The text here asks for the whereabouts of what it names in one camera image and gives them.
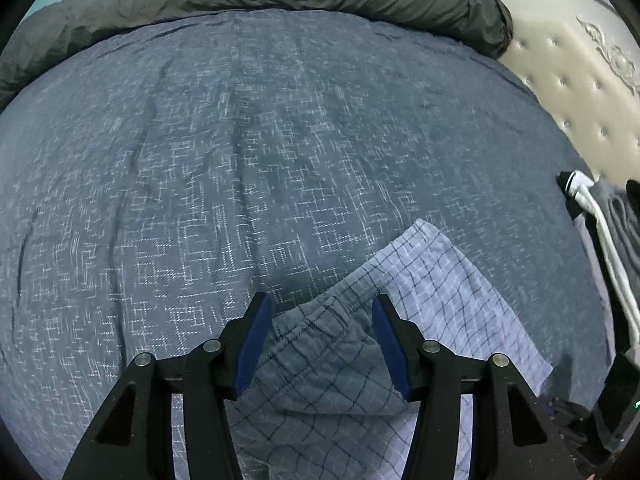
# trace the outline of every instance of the silver screw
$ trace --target silver screw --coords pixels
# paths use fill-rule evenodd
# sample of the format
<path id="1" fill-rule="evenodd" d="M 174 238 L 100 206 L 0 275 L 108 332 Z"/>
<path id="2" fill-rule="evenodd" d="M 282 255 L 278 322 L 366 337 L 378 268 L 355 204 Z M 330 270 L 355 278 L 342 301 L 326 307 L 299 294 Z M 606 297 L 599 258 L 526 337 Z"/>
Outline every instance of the silver screw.
<path id="1" fill-rule="evenodd" d="M 217 339 L 209 339 L 208 341 L 205 341 L 204 344 L 202 345 L 202 349 L 205 352 L 209 352 L 210 354 L 213 354 L 213 352 L 217 352 L 221 348 L 222 348 L 222 343 Z"/>
<path id="2" fill-rule="evenodd" d="M 142 354 L 136 355 L 134 359 L 138 366 L 147 366 L 151 362 L 151 354 L 143 352 Z"/>
<path id="3" fill-rule="evenodd" d="M 504 368 L 509 364 L 509 358 L 505 354 L 495 354 L 491 361 L 494 362 L 494 365 L 499 366 L 500 368 Z"/>
<path id="4" fill-rule="evenodd" d="M 429 339 L 422 343 L 422 349 L 429 354 L 437 354 L 440 351 L 440 343 Z"/>

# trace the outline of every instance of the mattress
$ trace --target mattress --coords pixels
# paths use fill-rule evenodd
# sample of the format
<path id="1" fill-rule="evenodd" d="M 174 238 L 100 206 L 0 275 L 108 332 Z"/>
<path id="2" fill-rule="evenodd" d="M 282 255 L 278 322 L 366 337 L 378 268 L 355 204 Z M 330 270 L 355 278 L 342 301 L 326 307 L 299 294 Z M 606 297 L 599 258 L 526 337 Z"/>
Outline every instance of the mattress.
<path id="1" fill-rule="evenodd" d="M 485 55 L 501 5 L 488 35 L 225 9 L 0 60 L 0 416 L 43 478 L 137 353 L 188 352 L 258 290 L 311 300 L 417 219 L 511 305 L 548 389 L 594 402 L 602 310 L 554 181 L 586 167 Z"/>

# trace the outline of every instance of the tufted headboard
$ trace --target tufted headboard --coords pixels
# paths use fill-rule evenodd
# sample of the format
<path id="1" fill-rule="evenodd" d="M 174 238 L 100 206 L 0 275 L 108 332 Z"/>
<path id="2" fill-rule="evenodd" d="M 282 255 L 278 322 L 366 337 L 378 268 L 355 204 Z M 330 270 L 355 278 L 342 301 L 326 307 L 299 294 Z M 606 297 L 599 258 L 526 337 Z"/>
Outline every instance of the tufted headboard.
<path id="1" fill-rule="evenodd" d="M 531 88 L 596 179 L 640 180 L 640 48 L 610 3 L 503 1 L 514 41 L 500 61 Z"/>

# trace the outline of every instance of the cream upholstered headboard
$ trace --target cream upholstered headboard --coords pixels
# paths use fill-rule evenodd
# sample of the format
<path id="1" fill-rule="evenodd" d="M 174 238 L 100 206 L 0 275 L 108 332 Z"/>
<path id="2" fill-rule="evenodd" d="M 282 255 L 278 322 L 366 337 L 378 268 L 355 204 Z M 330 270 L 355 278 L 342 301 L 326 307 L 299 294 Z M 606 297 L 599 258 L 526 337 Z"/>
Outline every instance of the cream upholstered headboard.
<path id="1" fill-rule="evenodd" d="M 640 48 L 613 8 L 602 0 L 502 1 L 514 40 L 500 62 L 531 88 L 596 179 L 640 180 Z"/>

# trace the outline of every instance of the blue gripper pad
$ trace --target blue gripper pad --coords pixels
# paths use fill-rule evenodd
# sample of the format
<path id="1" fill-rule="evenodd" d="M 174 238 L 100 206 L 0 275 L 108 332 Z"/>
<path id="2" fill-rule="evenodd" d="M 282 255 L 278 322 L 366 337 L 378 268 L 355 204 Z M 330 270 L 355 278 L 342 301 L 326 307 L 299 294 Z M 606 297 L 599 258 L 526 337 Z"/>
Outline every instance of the blue gripper pad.
<path id="1" fill-rule="evenodd" d="M 238 397 L 249 387 L 254 378 L 270 325 L 271 300 L 264 294 L 260 298 L 260 305 L 255 313 L 254 321 L 247 330 L 244 342 L 238 351 L 236 375 L 231 384 L 231 389 Z"/>
<path id="2" fill-rule="evenodd" d="M 408 401 L 410 387 L 406 356 L 378 298 L 371 305 L 371 319 L 394 388 Z"/>

